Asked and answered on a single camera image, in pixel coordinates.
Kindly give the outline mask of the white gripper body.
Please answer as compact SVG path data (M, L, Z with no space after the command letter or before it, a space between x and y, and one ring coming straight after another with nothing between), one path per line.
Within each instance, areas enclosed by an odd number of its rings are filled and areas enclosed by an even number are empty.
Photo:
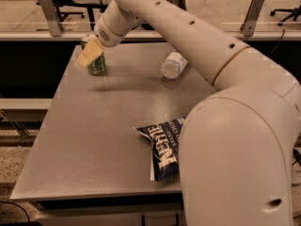
M105 47L114 47L142 22L142 19L120 8L117 2L112 0L95 24L94 34Z

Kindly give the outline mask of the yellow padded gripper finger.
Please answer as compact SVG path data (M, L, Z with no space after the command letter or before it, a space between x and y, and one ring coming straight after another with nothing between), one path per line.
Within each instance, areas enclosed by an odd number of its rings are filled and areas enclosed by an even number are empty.
M103 45L98 39L91 39L76 59L75 66L79 69L87 67L103 53Z

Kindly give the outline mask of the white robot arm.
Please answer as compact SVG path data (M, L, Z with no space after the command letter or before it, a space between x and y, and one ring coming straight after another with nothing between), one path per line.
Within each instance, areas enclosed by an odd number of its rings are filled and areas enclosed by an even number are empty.
M106 47L149 23L216 90L188 114L179 164L188 226L293 226L299 82L269 57L167 0L112 0L94 32Z

